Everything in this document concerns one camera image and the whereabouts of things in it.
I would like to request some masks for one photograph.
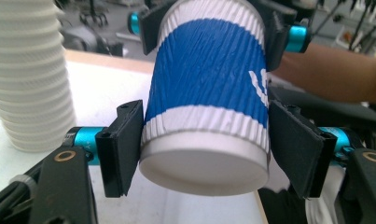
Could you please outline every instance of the blue stripe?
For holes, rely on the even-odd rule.
[[[211,105],[244,113],[267,128],[268,108],[249,76],[255,72],[264,92],[261,69],[263,50],[243,27],[219,20],[182,24],[159,48],[146,122],[170,108]]]

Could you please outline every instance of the person's arm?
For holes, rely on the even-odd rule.
[[[328,100],[376,103],[376,58],[310,44],[303,54],[286,52],[272,73]]]

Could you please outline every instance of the stack of paper cups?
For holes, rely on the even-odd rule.
[[[242,194],[268,180],[264,25],[245,0],[181,0],[162,21],[140,169],[168,189]]]
[[[15,148],[59,147],[75,126],[52,0],[0,0],[0,119]]]

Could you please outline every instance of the table surface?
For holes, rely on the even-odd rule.
[[[153,63],[72,50],[65,58],[77,126],[109,126],[118,105],[137,99],[146,105]],[[0,190],[48,154],[15,149],[0,121]],[[129,195],[108,199],[99,167],[91,166],[90,172],[100,223],[267,223],[256,191],[229,197],[189,195],[157,186],[137,169]]]

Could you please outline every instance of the blue and white paper cup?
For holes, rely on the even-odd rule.
[[[168,189],[234,195],[268,180],[264,26],[245,0],[182,0],[162,21],[140,170]]]

